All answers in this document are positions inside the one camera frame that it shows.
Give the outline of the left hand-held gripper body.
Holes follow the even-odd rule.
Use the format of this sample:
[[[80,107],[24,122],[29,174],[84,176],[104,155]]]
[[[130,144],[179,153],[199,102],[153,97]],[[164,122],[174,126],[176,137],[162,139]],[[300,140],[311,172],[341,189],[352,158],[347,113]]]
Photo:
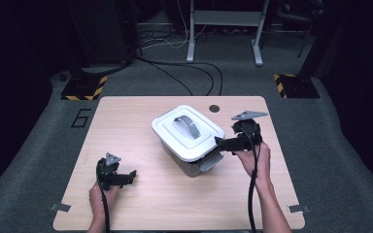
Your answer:
[[[103,190],[110,190],[112,185],[123,186],[123,176],[117,174],[120,158],[107,152],[96,165],[96,178]]]

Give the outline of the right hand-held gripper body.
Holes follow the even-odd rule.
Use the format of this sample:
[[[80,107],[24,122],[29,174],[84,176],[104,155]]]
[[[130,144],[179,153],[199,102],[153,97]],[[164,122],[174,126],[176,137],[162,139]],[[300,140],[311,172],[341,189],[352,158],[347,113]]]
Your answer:
[[[266,117],[265,112],[244,111],[231,119],[235,120],[232,129],[236,137],[233,139],[232,150],[253,150],[262,142],[260,126],[254,120],[256,117]]]

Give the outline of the clear plastic storage box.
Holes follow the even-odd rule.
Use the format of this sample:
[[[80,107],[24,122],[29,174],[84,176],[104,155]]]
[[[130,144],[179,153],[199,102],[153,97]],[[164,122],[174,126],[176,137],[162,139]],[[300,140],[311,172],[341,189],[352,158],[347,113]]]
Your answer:
[[[182,169],[182,171],[190,178],[198,177],[201,173],[211,170],[222,159],[223,155],[219,149],[213,149],[205,154],[202,158],[192,162],[183,161],[167,146],[161,144],[165,152],[175,161],[175,163]]]

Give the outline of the white lidded plastic bin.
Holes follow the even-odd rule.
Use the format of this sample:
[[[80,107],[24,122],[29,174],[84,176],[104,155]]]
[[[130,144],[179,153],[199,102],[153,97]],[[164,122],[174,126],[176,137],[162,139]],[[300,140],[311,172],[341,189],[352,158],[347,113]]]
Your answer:
[[[188,105],[181,105],[157,117],[152,128],[161,144],[179,158],[192,162],[213,149],[219,149],[215,137],[224,138],[224,131],[209,118]]]

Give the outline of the person's left hand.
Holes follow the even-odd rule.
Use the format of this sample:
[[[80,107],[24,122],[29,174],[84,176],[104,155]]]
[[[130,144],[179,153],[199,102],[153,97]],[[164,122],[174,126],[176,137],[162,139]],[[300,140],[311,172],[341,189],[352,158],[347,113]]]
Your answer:
[[[111,212],[117,202],[119,193],[118,186],[112,186],[110,190],[105,190],[104,195],[107,200],[108,211]],[[105,210],[102,201],[101,188],[99,184],[96,183],[90,190],[89,190],[89,203],[92,210],[93,220],[100,221],[105,219]]]

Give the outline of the person's right hand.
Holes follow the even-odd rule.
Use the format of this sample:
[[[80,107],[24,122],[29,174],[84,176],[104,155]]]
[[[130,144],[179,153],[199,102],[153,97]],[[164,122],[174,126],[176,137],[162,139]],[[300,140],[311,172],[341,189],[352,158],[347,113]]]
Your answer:
[[[267,144],[261,142],[255,151],[235,151],[244,170],[249,176],[256,172],[255,187],[257,190],[266,189],[271,185],[270,179],[270,149]]]

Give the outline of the grey tape strip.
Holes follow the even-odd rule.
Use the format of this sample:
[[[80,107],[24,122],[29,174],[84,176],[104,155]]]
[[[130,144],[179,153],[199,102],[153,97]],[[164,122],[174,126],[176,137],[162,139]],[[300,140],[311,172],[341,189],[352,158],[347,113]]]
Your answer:
[[[62,203],[54,203],[51,205],[51,210],[55,212],[65,212],[68,213],[70,210],[71,206],[62,204]]]
[[[287,206],[287,209],[290,213],[307,214],[311,212],[311,209],[306,205],[291,205]]]

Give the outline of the black yellow striped base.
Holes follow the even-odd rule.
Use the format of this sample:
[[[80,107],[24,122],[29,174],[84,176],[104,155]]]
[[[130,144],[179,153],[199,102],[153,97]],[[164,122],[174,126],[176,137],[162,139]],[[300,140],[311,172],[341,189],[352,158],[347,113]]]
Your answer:
[[[107,77],[89,77],[83,81],[71,79],[61,92],[62,100],[96,100],[107,81]]]
[[[274,74],[273,78],[282,98],[320,98],[311,80],[293,74]]]

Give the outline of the dark cabinet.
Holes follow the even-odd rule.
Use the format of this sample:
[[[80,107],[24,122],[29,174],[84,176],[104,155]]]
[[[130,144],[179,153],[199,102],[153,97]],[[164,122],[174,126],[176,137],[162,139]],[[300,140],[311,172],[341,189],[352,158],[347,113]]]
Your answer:
[[[133,0],[65,0],[87,66],[130,63],[139,45]]]

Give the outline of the white metal stand frame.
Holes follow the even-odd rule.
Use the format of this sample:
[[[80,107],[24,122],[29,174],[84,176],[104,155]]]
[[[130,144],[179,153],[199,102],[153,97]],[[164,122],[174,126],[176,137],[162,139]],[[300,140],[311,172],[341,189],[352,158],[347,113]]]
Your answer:
[[[262,9],[257,12],[233,12],[233,11],[213,11],[196,10],[195,0],[189,0],[189,43],[186,55],[186,62],[194,61],[195,51],[195,26],[196,25],[216,25],[216,26],[246,26],[255,27],[256,35],[252,39],[252,49],[254,53],[254,63],[256,66],[263,65],[260,53],[260,38],[263,31],[264,21],[270,0],[262,0]]]

